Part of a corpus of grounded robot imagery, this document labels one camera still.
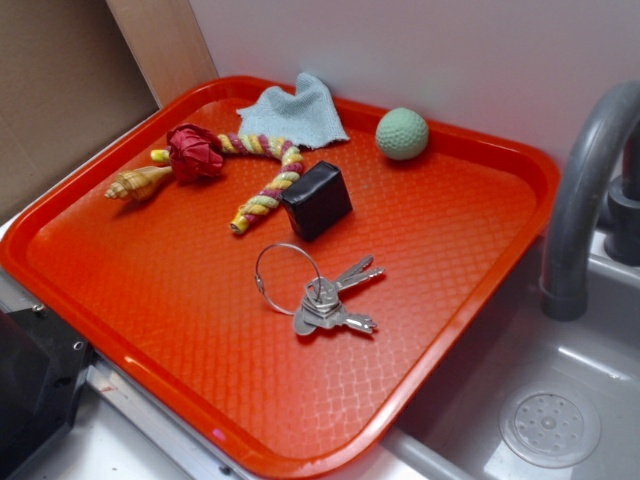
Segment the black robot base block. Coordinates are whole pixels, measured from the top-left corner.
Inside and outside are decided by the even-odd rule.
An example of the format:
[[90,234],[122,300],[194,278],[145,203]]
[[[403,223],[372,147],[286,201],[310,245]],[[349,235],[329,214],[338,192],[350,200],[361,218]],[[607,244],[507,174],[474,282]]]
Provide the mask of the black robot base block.
[[92,349],[51,310],[1,314],[1,477],[14,479],[73,428]]

